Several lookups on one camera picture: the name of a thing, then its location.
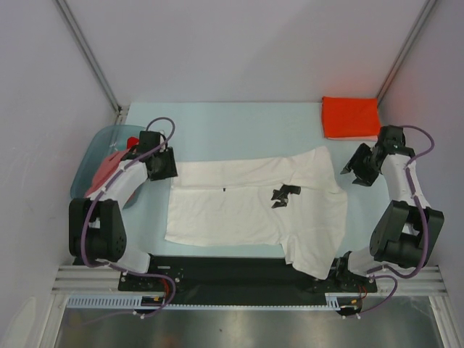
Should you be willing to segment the white printed t shirt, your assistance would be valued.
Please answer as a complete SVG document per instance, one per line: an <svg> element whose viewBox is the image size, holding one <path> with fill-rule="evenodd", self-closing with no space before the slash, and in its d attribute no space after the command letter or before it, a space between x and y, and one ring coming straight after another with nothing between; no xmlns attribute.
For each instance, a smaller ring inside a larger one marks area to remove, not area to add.
<svg viewBox="0 0 464 348"><path fill-rule="evenodd" d="M346 232L347 205L324 146L290 157L181 162L165 239L279 245L288 265L324 279Z"/></svg>

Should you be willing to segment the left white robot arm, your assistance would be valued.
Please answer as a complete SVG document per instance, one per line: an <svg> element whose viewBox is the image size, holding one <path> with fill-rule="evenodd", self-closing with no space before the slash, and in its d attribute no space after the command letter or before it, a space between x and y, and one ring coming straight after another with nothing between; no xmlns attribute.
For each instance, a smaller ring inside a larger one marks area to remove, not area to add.
<svg viewBox="0 0 464 348"><path fill-rule="evenodd" d="M168 140L152 130L130 137L125 150L101 161L84 197L69 205L70 254L89 267L113 265L135 272L136 283L146 290L159 284L160 272L149 265L149 253L129 244L122 211L145 182L178 175Z"/></svg>

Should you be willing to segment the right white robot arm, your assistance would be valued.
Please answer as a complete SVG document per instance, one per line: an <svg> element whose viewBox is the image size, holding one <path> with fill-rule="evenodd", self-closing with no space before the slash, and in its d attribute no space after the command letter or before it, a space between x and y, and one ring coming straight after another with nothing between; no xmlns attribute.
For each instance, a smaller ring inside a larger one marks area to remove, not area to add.
<svg viewBox="0 0 464 348"><path fill-rule="evenodd" d="M383 176L390 203L373 229L368 247L347 252L337 261L335 284L351 291L361 276L388 270L397 278L415 277L428 262L444 225L444 214L431 207L416 174L422 157L406 144L404 127L380 129L374 146L361 144L342 173L353 173L355 184L370 187Z"/></svg>

